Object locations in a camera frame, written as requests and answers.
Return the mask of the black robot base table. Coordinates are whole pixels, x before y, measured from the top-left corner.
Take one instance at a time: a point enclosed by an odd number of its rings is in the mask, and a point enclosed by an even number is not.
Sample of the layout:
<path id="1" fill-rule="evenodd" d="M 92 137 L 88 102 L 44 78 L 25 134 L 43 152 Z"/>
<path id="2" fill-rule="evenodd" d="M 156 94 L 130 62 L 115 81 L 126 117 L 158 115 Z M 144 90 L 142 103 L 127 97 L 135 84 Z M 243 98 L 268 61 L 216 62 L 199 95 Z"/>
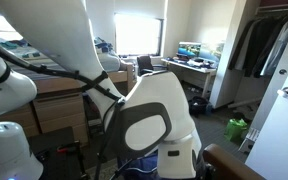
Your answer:
<path id="1" fill-rule="evenodd" d="M 71 127 L 54 130 L 28 138 L 31 150 L 43 165 L 39 180 L 90 180 L 83 164 L 83 154 L 57 153 L 60 145 L 75 141 Z"/>

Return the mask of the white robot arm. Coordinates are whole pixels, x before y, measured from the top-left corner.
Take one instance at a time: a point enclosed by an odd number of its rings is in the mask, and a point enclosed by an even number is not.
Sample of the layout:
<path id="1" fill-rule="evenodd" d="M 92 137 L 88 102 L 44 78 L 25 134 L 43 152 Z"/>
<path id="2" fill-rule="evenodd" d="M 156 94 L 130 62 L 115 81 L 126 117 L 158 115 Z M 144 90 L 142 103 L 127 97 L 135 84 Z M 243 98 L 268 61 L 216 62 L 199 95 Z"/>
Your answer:
<path id="1" fill-rule="evenodd" d="M 55 75 L 77 80 L 95 102 L 105 129 L 103 144 L 121 158 L 157 152 L 157 172 L 168 179 L 197 175 L 201 141 L 183 89 L 172 72 L 143 76 L 122 95 L 96 53 L 82 0 L 0 0 L 0 14 L 35 49 L 59 64 Z M 0 115 L 37 94 L 35 83 L 13 65 L 49 75 L 0 45 Z M 0 180 L 39 180 L 43 166 L 30 152 L 22 127 L 0 122 Z"/>

